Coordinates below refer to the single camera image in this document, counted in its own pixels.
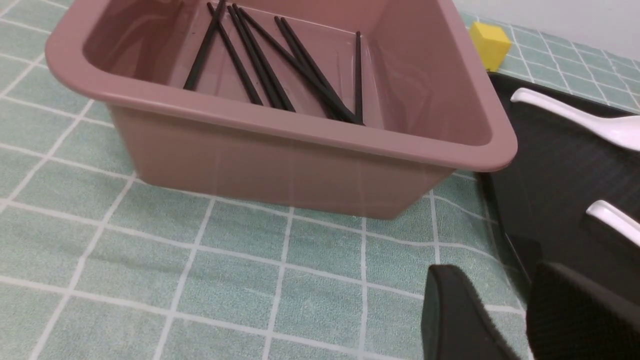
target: pink plastic basin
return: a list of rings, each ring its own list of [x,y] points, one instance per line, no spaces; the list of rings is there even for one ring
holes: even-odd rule
[[[287,18],[352,110],[361,31],[365,126],[326,119],[255,31],[297,113],[251,104],[219,35],[197,89],[183,90],[211,21],[205,1],[76,0],[47,64],[107,104],[145,182],[394,218],[457,168],[491,172],[513,159],[515,134],[451,0],[237,3],[288,49],[273,15]],[[257,85],[228,14],[222,24]]]

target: yellow cube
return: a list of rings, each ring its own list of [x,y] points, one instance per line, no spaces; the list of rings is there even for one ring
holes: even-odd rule
[[[474,22],[469,29],[469,36],[474,43],[484,68],[497,71],[507,56],[511,41],[500,26]]]

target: white spoon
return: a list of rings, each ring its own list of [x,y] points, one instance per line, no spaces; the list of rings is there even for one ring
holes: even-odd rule
[[[604,200],[598,200],[587,209],[587,214],[611,226],[640,247],[640,224],[615,206]]]
[[[527,88],[519,88],[511,102],[526,102],[585,127],[592,133],[619,147],[640,151],[640,115],[607,119],[578,110],[552,97]]]

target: black tray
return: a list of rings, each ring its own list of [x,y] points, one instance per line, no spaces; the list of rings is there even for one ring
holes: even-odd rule
[[[640,249],[585,213],[602,199],[640,219],[640,153],[510,98],[525,87],[602,117],[630,113],[510,76],[489,77],[518,137],[518,153],[507,168],[481,179],[529,284],[539,260],[555,261],[640,305]]]

